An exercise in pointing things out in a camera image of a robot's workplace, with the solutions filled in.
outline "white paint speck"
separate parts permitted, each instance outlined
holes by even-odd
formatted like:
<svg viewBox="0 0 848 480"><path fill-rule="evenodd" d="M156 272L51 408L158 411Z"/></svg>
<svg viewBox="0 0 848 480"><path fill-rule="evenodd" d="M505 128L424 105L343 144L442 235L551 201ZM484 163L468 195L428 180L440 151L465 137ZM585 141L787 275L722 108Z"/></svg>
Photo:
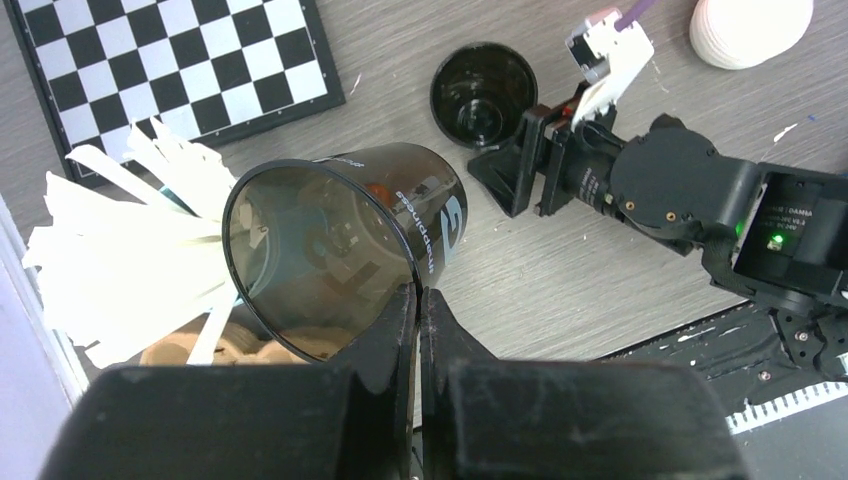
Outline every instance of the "white paint speck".
<svg viewBox="0 0 848 480"><path fill-rule="evenodd" d="M350 90L350 94L353 95L353 92L356 91L356 87L359 86L359 82L362 81L362 73L356 76L356 81L353 82L353 88Z"/></svg>
<svg viewBox="0 0 848 480"><path fill-rule="evenodd" d="M691 340L691 339L696 338L700 335L703 335L707 332L712 332L713 330L715 330L715 327L710 327L710 328L708 328L704 331L701 331L701 332L698 332L698 333L695 333L695 334L692 334L692 335L681 335L680 338L677 339L677 341L678 342L685 342L686 340Z"/></svg>
<svg viewBox="0 0 848 480"><path fill-rule="evenodd" d="M788 127L784 128L782 132L780 132L780 133L778 133L777 135L774 136L774 143L779 142L780 139L783 138L784 135L786 135L787 133L792 131L792 129L797 127L797 126L798 126L797 123L793 123L792 125L789 125Z"/></svg>
<svg viewBox="0 0 848 480"><path fill-rule="evenodd" d="M721 332L721 335L719 335L719 337L723 337L725 335L730 335L731 333L742 330L743 328L745 328L745 327L733 327L730 330L725 330L724 332Z"/></svg>
<svg viewBox="0 0 848 480"><path fill-rule="evenodd" d="M671 93L671 90L665 88L665 85L662 84L659 75L654 75L654 83L656 83L657 86L660 87L660 90L662 90L663 93Z"/></svg>

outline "paper cup stack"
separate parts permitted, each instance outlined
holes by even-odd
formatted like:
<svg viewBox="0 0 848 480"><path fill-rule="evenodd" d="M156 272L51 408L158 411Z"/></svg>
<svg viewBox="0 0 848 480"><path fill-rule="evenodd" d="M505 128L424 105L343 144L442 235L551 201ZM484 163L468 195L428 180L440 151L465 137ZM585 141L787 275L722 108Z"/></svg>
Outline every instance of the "paper cup stack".
<svg viewBox="0 0 848 480"><path fill-rule="evenodd" d="M741 70L789 50L812 18L813 0L700 0L689 35L705 62Z"/></svg>

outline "wood grain surface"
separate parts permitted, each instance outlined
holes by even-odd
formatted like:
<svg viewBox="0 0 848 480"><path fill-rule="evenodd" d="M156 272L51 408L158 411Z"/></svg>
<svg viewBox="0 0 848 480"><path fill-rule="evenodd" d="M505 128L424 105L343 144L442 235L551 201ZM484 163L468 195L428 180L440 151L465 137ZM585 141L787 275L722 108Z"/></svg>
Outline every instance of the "wood grain surface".
<svg viewBox="0 0 848 480"><path fill-rule="evenodd" d="M616 133L643 133L668 112L725 155L848 169L844 2L816 2L812 26L795 48L741 72L712 68L695 55L688 39L695 3L658 2L642 19L656 54L622 99ZM318 4L348 103L224 147L235 174L269 159L394 141L443 155L462 172L470 219L439 287L460 323L499 356L592 358L739 301L708 286L696 255L678 258L583 205L552 218L527 212L509 220L466 173L472 152L450 143L433 123L432 75L452 50L474 41L502 42L524 55L542 103L568 98L580 75L564 38L607 1ZM0 193L26 238L49 221L44 173L61 167L8 19L0 17ZM775 144L774 136L794 123Z"/></svg>

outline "small black cup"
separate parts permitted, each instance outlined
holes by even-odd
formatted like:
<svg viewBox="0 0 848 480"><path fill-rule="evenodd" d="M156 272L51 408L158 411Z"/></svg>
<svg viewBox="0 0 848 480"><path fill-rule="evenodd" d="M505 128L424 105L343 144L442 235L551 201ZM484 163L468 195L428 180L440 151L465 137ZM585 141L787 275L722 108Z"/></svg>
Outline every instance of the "small black cup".
<svg viewBox="0 0 848 480"><path fill-rule="evenodd" d="M536 104L536 76L524 58L497 43L453 52L436 71L430 107L442 133L467 148L500 147Z"/></svg>

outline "translucent black cup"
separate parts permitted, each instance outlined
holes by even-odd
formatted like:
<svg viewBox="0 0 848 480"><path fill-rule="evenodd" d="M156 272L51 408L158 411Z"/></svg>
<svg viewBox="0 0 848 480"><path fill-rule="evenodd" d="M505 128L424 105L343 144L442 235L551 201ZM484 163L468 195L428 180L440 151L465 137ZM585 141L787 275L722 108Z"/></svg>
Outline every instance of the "translucent black cup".
<svg viewBox="0 0 848 480"><path fill-rule="evenodd" d="M467 148L505 144L536 104L536 76L524 58L497 43L453 52L436 71L430 107L442 133Z"/></svg>
<svg viewBox="0 0 848 480"><path fill-rule="evenodd" d="M326 360L365 331L398 286L434 286L468 220L439 155L390 144L242 176L224 210L227 266L272 336Z"/></svg>

